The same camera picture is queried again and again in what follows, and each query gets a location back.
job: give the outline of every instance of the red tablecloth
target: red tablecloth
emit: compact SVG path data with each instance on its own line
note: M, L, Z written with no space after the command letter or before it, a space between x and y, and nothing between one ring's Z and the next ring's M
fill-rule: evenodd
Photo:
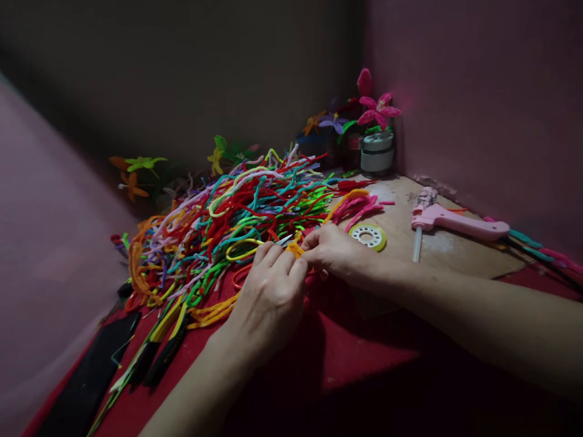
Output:
M232 285L229 277L225 280L229 295ZM502 280L577 298L532 267ZM346 285L334 279L313 284L309 296L290 344L256 373L233 407L227 434L417 435L442 429L455 435L492 435L502 429L559 435L564 429L563 401L479 362L408 311L362 321ZM124 369L114 381L156 314L140 321L123 358ZM126 389L95 435L138 435L216 329L190 332L158 388ZM25 436L34 434L65 381Z

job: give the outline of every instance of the hand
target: hand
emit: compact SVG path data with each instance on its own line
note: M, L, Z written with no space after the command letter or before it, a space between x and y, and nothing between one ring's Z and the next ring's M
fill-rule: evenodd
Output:
M213 335L244 366L266 362L291 337L304 303L308 264L272 242L255 253L233 312Z
M302 243L306 252L302 259L316 270L325 270L351 285L361 286L366 280L370 261L377 253L342 231L326 223L312 231Z

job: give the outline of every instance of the glue gun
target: glue gun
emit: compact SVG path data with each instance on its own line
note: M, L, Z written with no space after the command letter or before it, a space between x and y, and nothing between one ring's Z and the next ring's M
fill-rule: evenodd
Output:
M521 244L512 240L508 233L510 226L504 222L483 222L474 218L448 211L437 203L437 191L434 188L425 187L417 195L411 227L415 229L415 246L413 250L413 262L419 262L421 254L421 238L423 231L430 231L434 226L442 226L462 234L469 235L482 241L500 242L510 248L518 250L541 263L550 271L563 278L577 293L582 293L582 286L575 279L563 273L552 263L543 259L536 251L524 248Z
M430 231L434 226L442 226L482 241L496 241L510 231L504 222L483 222L448 211L437 204L437 191L425 187L415 202L411 227Z

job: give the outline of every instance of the purple flower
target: purple flower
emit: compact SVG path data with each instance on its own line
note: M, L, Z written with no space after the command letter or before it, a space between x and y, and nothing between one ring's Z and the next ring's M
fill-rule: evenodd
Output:
M334 115L324 115L320 118L320 127L333 126L338 135L343 134L343 126L348 122L347 118L338 118L338 112Z

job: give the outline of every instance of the pink flower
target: pink flower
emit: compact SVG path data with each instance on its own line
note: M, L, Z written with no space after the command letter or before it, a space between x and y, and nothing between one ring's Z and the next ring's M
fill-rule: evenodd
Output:
M391 94L385 93L381 96L377 103L370 97L361 97L359 100L360 103L365 105L369 110L365 111L364 114L362 114L362 116L358 119L358 124L362 126L363 124L376 120L381 129L385 130L389 125L387 118L398 117L401 115L400 109L387 106L390 102L390 98Z
M370 90L372 89L372 78L370 77L369 69L363 69L360 72L360 76L356 81L356 86L358 87L358 92L361 97L368 97L370 95Z

